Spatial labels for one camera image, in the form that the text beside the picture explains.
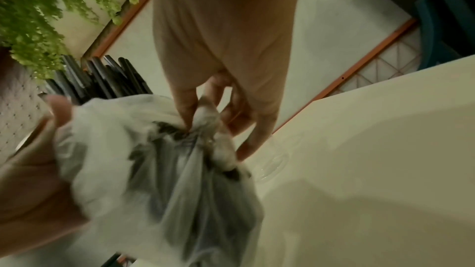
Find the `translucent plastic bag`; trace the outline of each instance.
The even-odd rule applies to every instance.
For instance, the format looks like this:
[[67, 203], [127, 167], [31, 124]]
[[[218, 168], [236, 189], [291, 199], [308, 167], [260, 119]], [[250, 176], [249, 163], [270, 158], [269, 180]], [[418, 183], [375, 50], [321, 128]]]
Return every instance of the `translucent plastic bag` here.
[[74, 108], [55, 149], [61, 176], [111, 251], [159, 267], [252, 265], [263, 210], [207, 99], [190, 133], [167, 98], [94, 99]]

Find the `perforated surface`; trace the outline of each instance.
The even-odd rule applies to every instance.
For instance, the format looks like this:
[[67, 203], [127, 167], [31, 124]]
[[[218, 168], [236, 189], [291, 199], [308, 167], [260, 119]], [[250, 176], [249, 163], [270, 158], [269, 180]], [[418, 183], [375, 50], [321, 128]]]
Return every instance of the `perforated surface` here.
[[0, 76], [0, 164], [48, 111], [37, 82], [20, 64], [2, 63]]

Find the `person's left hand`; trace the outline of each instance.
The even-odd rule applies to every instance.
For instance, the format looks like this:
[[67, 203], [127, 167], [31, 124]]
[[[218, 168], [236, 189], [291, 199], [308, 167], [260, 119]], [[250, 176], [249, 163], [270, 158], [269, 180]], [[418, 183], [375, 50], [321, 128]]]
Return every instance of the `person's left hand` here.
[[32, 249], [83, 226], [70, 186], [59, 178], [53, 151], [56, 129], [71, 120], [71, 103], [48, 96], [52, 116], [33, 140], [0, 166], [0, 258]]

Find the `person's right hand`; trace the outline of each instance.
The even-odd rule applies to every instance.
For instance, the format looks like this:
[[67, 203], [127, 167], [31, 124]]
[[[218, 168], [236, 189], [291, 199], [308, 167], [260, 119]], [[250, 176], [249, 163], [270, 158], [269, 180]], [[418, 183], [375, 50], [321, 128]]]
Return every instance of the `person's right hand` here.
[[175, 105], [190, 126], [204, 83], [237, 135], [256, 127], [239, 160], [272, 134], [284, 92], [297, 0], [154, 0], [154, 38]]

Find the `tiled floor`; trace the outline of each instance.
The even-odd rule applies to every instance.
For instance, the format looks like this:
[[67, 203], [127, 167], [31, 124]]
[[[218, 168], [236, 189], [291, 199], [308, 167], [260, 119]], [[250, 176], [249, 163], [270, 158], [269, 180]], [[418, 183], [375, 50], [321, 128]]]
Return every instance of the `tiled floor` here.
[[417, 71], [421, 63], [421, 55], [421, 32], [419, 28], [416, 28], [402, 36], [339, 86], [330, 96]]

